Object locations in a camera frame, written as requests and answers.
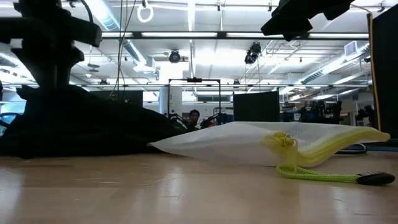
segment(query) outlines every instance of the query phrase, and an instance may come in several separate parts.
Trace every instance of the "neon green cord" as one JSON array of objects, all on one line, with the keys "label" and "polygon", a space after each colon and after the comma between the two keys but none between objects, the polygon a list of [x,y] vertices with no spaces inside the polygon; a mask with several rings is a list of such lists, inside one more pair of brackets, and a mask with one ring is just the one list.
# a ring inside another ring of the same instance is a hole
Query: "neon green cord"
[{"label": "neon green cord", "polygon": [[286,156],[285,164],[276,167],[279,174],[283,177],[290,179],[300,180],[319,180],[328,182],[349,182],[356,183],[358,175],[332,175],[323,174],[307,169],[303,169],[297,166],[298,142],[296,139],[292,139],[288,134],[283,132],[277,132],[272,138],[272,142],[265,138],[262,144],[269,145],[279,152],[283,152]]}]

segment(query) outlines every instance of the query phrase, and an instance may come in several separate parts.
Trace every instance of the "wooden table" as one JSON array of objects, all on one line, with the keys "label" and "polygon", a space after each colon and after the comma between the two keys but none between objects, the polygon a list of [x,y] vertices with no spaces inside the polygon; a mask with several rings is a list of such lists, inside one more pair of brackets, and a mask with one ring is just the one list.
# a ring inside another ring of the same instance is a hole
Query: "wooden table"
[{"label": "wooden table", "polygon": [[[316,170],[398,174],[398,153]],[[275,169],[170,154],[0,158],[0,223],[398,223],[398,184],[289,180]]]}]

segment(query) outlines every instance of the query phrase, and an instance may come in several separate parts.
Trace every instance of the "translucent bag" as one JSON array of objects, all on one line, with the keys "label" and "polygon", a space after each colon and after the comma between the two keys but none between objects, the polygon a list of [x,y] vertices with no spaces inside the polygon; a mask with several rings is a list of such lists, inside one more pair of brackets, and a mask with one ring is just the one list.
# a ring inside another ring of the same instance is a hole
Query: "translucent bag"
[{"label": "translucent bag", "polygon": [[197,159],[276,166],[289,159],[286,138],[297,145],[295,165],[313,167],[349,145],[387,141],[390,136],[374,128],[337,124],[232,122],[151,145]]}]

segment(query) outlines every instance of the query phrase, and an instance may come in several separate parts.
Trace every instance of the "black partition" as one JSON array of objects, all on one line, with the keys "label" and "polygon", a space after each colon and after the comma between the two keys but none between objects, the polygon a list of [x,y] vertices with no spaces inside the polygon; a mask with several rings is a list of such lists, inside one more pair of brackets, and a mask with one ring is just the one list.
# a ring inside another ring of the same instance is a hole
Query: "black partition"
[{"label": "black partition", "polygon": [[[91,91],[90,93],[104,99],[110,99],[112,91]],[[144,94],[142,91],[125,91],[124,93],[123,91],[114,91],[112,98],[141,107],[144,103]]]},{"label": "black partition", "polygon": [[234,95],[234,121],[279,121],[279,92]]},{"label": "black partition", "polygon": [[374,94],[379,102],[380,130],[398,139],[398,5],[373,20]]}]

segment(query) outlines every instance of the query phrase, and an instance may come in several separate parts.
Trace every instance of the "person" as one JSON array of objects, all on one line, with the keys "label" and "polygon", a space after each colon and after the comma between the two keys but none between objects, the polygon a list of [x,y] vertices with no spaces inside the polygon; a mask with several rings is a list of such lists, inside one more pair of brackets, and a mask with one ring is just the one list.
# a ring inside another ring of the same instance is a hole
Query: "person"
[{"label": "person", "polygon": [[198,128],[196,125],[198,124],[198,120],[200,117],[200,113],[197,110],[191,110],[189,112],[189,123],[187,125],[188,132],[190,131],[196,131]]}]

